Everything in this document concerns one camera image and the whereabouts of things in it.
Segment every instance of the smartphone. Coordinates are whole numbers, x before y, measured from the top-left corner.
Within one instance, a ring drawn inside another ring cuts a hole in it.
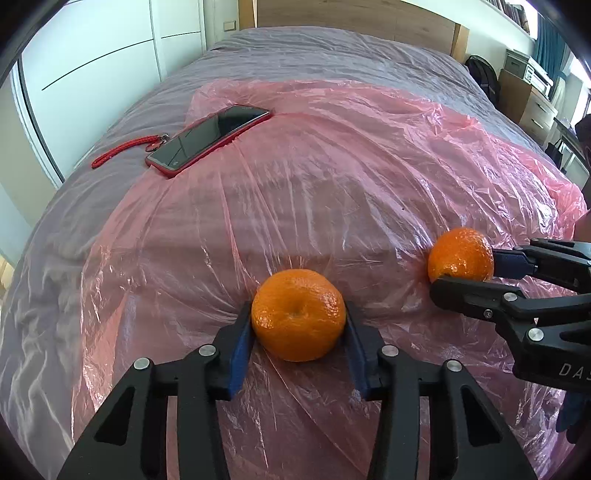
[[[146,163],[172,178],[271,115],[272,113],[264,108],[232,105],[198,120],[172,137],[148,155]]]

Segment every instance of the transparent plastic sheet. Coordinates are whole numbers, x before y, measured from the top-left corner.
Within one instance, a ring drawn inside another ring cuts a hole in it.
[[[274,117],[172,180],[147,171],[91,250],[74,437],[135,358],[181,358],[232,322],[269,275],[310,268],[386,341],[417,359],[461,360],[537,473],[555,470],[569,449],[554,431],[563,393],[513,377],[493,324],[434,307],[426,258],[459,225],[495,247],[572,238],[586,210],[578,188],[477,120],[401,90],[218,80],[195,93],[187,123],[233,103]],[[519,286],[533,297],[564,294],[532,279]],[[291,364],[255,346],[243,390],[217,408],[234,480],[365,478],[379,403],[353,389],[342,348]],[[168,429],[176,478],[174,402]],[[427,463],[423,449],[422,478]]]

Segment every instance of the teal curtain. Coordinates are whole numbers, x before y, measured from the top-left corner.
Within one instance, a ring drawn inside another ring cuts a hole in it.
[[[546,71],[554,84],[560,73],[560,64],[566,42],[556,30],[556,27],[538,14],[538,40],[532,57]]]

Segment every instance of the light switch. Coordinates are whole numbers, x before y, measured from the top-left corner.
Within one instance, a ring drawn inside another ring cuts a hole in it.
[[[224,32],[231,32],[232,30],[236,30],[236,20],[232,20],[231,22],[224,22],[223,30]]]

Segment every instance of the red phone case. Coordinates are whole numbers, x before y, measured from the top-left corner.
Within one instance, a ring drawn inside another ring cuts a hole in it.
[[[196,122],[194,122],[191,125],[189,125],[187,128],[182,129],[173,138],[176,138],[177,136],[179,136],[183,132],[186,132],[187,130],[191,130],[192,128],[196,127],[197,125],[199,125],[199,124],[203,123],[204,121],[208,120],[209,118],[213,117],[214,115],[217,115],[219,113],[225,112],[226,110],[228,110],[229,108],[231,108],[233,106],[252,107],[252,105],[231,105],[228,108],[225,108],[223,110],[220,110],[219,112],[212,113],[211,115],[209,115],[209,116],[207,116],[205,118],[202,118],[202,119],[197,120]],[[151,160],[150,159],[151,153],[150,153],[150,155],[148,155],[146,157],[146,159],[145,159],[146,160],[146,163],[148,164],[148,166],[156,167],[157,169],[159,169],[160,172],[162,172],[169,179],[171,179],[171,178],[175,177],[176,175],[178,175],[179,173],[181,173],[185,168],[189,168],[191,165],[193,165],[194,163],[197,163],[199,160],[201,160],[206,155],[209,155],[215,149],[220,148],[220,147],[223,147],[224,145],[227,145],[228,143],[230,143],[232,140],[234,140],[241,133],[245,132],[249,128],[254,127],[255,125],[260,124],[261,122],[264,122],[265,120],[267,120],[270,117],[272,117],[272,112],[264,113],[263,115],[261,115],[256,120],[253,120],[249,124],[243,125],[238,130],[236,130],[235,132],[232,132],[227,137],[221,138],[216,143],[214,143],[211,147],[209,147],[209,148],[205,149],[204,151],[202,151],[201,153],[197,154],[190,161],[188,161],[187,163],[185,163],[185,165],[183,165],[182,167],[180,167],[180,168],[178,168],[176,170],[170,170],[169,168],[163,167],[162,165],[160,165],[160,164],[156,163],[155,161]]]

